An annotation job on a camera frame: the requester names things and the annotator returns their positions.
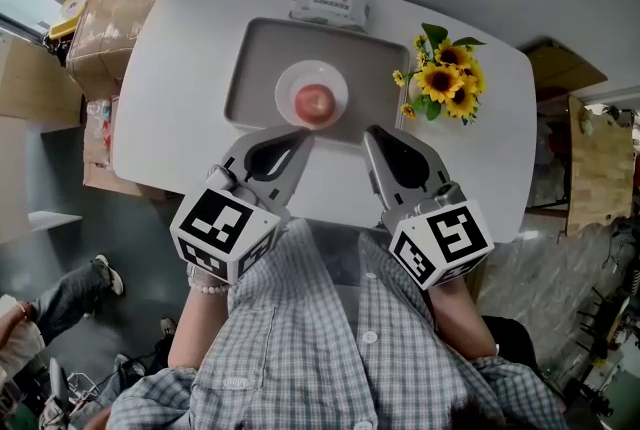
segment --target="sneaker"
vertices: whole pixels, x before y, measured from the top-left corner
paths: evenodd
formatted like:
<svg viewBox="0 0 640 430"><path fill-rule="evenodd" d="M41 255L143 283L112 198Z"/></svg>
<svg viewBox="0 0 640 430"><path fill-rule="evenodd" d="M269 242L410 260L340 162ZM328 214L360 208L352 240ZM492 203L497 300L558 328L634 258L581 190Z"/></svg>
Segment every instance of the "sneaker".
<svg viewBox="0 0 640 430"><path fill-rule="evenodd" d="M111 277L111 291L113 291L116 295L121 296L124 293L124 282L122 281L122 277L120 274L116 272L113 268L109 266L109 262L107 258L102 254L98 254L96 256L96 261L100 261L107 270L109 270L109 277Z"/></svg>
<svg viewBox="0 0 640 430"><path fill-rule="evenodd" d="M163 318L160 320L160 330L164 336L175 336L178 326L171 318Z"/></svg>

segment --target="shirt button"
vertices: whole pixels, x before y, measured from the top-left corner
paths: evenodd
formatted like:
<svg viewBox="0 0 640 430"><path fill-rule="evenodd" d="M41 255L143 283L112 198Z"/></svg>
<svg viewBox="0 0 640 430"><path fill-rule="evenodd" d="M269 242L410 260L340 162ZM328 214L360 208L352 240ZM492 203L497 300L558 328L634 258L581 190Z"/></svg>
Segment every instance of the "shirt button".
<svg viewBox="0 0 640 430"><path fill-rule="evenodd" d="M378 341L378 335L375 332L372 331L367 331L362 335L362 340L367 344L367 345L372 345L373 343L375 343L376 341Z"/></svg>

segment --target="gray floor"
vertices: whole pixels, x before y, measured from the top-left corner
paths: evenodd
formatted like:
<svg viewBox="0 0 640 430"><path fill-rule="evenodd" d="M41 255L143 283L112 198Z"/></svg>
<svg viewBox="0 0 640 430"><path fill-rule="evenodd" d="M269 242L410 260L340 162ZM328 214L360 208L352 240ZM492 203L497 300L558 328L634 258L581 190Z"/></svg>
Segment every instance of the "gray floor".
<svg viewBox="0 0 640 430"><path fill-rule="evenodd" d="M32 133L27 152L30 209L84 219L0 245L0 292L35 298L65 272L97 253L106 254L125 280L126 296L109 298L94 320L81 321L46 352L68 370L99 381L110 373L117 353L135 357L153 350L160 318L180 316L187 284L168 230L179 202L152 203L83 187L81 130ZM321 233L331 233L320 227ZM623 270L621 266L614 274L613 263L601 268L609 228L589 228L580 237L558 241L562 227L561 220L525 217L518 239L498 246L488 259L479 300L485 314L515 318L529 329L539 362L561 384L567 370L573 373L584 357L573 344L576 309L591 304L592 285L611 291ZM622 264L629 249L620 253Z"/></svg>

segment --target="checkered shirt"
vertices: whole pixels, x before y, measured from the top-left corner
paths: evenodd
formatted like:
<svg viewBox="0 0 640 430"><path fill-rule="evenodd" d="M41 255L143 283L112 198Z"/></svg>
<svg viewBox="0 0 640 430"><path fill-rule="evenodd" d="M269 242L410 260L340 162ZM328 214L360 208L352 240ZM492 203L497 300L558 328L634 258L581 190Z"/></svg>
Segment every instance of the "checkered shirt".
<svg viewBox="0 0 640 430"><path fill-rule="evenodd" d="M469 400L498 420L566 428L529 368L462 358L402 267L366 234L359 251L357 339L306 222L292 222L229 291L229 319L201 369L140 380L109 428L438 429Z"/></svg>

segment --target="yellow flower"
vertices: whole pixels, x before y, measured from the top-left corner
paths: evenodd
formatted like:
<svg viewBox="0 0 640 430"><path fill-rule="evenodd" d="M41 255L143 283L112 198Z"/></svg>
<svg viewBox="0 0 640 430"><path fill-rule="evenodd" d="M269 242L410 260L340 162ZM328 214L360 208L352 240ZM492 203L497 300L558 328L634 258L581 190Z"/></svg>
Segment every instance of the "yellow flower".
<svg viewBox="0 0 640 430"><path fill-rule="evenodd" d="M456 65L460 69L469 67L471 55L463 46L451 46L451 39L445 39L440 43L434 53L436 62L443 65Z"/></svg>
<svg viewBox="0 0 640 430"><path fill-rule="evenodd" d="M429 62L422 71L415 74L418 87L427 94L431 101L446 103L464 84L464 78L453 66L436 66Z"/></svg>
<svg viewBox="0 0 640 430"><path fill-rule="evenodd" d="M476 113L478 102L474 92L462 87L456 91L453 98L447 102L447 115L449 117L462 117L468 119Z"/></svg>
<svg viewBox="0 0 640 430"><path fill-rule="evenodd" d="M416 118L416 113L413 111L413 108L411 108L411 105L404 104L400 107L400 110L402 111L405 117L408 117L409 119Z"/></svg>
<svg viewBox="0 0 640 430"><path fill-rule="evenodd" d="M404 75L397 69L393 72L393 81L398 87L404 87Z"/></svg>
<svg viewBox="0 0 640 430"><path fill-rule="evenodd" d="M416 60L418 61L418 69L422 69L427 63L427 57L422 51L418 52L418 54L416 55Z"/></svg>
<svg viewBox="0 0 640 430"><path fill-rule="evenodd" d="M476 79L476 87L478 94L483 94L487 90L487 80L484 77L484 72L478 64L478 61L471 59L469 67L464 70L464 74L467 76L473 76Z"/></svg>
<svg viewBox="0 0 640 430"><path fill-rule="evenodd" d="M426 35L419 35L413 40L413 45L416 47L417 50L419 50L422 48L422 46L426 41L427 41Z"/></svg>

